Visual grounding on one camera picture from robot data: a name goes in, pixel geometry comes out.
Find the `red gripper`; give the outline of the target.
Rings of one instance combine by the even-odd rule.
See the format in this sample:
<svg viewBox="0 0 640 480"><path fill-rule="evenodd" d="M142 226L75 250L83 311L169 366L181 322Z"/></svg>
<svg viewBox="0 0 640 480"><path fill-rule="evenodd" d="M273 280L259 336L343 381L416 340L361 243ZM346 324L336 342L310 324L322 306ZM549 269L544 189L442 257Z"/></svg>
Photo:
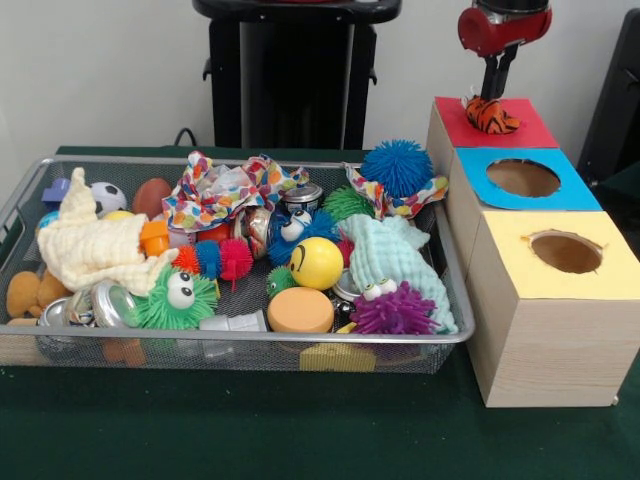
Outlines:
<svg viewBox="0 0 640 480"><path fill-rule="evenodd" d="M477 4L461 13L458 19L460 42L464 49L484 57L485 61L482 99L502 97L518 45L543 37L551 21L549 6L534 12L499 13Z"/></svg>

